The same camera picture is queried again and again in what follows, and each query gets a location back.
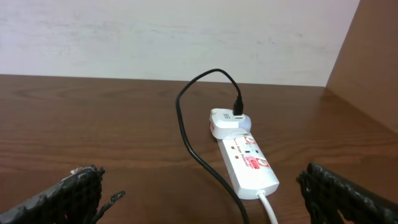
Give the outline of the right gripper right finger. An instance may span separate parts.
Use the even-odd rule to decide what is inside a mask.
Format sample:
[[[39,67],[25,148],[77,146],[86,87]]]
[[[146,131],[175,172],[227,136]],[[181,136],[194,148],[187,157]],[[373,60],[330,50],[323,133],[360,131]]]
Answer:
[[[312,224],[397,224],[397,204],[309,163],[296,178]]]

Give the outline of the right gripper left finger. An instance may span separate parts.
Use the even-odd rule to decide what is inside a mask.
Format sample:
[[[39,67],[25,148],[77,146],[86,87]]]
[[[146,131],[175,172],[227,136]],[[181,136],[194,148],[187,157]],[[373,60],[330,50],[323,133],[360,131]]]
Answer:
[[[1,224],[96,224],[125,196],[120,191],[99,206],[104,168],[79,167],[51,188],[1,213]]]

